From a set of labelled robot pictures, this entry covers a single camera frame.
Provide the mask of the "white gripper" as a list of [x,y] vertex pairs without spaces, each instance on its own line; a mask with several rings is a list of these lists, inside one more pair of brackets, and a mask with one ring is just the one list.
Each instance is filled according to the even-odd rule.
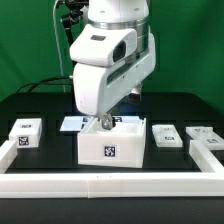
[[[123,62],[110,68],[80,63],[75,66],[73,73],[75,101],[81,113],[95,117],[107,113],[154,70],[155,50],[150,49],[128,71],[119,73],[117,79],[108,82],[109,75],[122,65]],[[104,115],[101,123],[102,128],[106,130],[114,127],[114,119],[110,114]]]

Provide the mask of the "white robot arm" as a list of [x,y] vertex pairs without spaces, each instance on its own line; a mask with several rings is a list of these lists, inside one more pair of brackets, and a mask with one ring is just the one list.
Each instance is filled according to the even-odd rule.
[[155,68],[148,3],[89,0],[88,23],[70,47],[76,107],[106,130],[115,126],[109,111]]

